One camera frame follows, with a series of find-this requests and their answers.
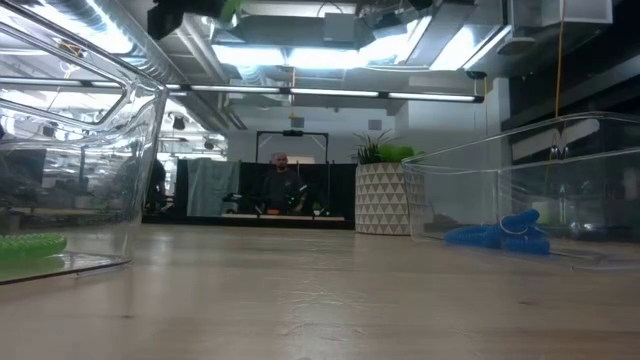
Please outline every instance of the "black shirt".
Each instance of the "black shirt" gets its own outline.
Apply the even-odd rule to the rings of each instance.
[[[267,174],[262,194],[268,200],[270,209],[287,210],[289,204],[286,196],[295,194],[302,187],[302,180],[295,172],[287,169],[284,172],[272,171]]]

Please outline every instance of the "ductwork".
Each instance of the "ductwork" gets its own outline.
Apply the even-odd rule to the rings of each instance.
[[[164,84],[187,82],[185,76],[118,1],[18,0],[17,2],[30,7],[37,13],[41,10],[38,7],[46,4],[70,20],[80,22],[98,33],[106,32],[109,29],[109,23],[112,23],[133,44],[133,49],[128,54],[118,56]],[[201,125],[206,130],[223,133],[229,127],[226,116],[215,107],[209,106],[200,95],[189,94],[181,97],[179,101],[196,113],[206,114],[206,116],[199,116],[203,121]],[[211,114],[214,115],[215,122],[210,120]]]

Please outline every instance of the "potted plant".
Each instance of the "potted plant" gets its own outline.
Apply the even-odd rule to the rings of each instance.
[[[409,235],[409,212],[401,161],[415,155],[410,146],[391,144],[388,130],[377,138],[355,134],[357,146],[356,231]]]

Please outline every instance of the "white geometric planter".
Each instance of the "white geometric planter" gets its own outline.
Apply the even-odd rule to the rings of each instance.
[[[358,166],[356,231],[376,235],[410,234],[402,164]]]

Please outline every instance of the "clear plastic container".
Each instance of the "clear plastic container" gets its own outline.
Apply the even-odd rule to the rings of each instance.
[[[15,5],[0,42],[0,283],[129,261],[166,88]]]
[[[640,118],[584,113],[407,159],[412,236],[578,268],[638,269],[639,146]],[[537,220],[514,225],[523,213]]]

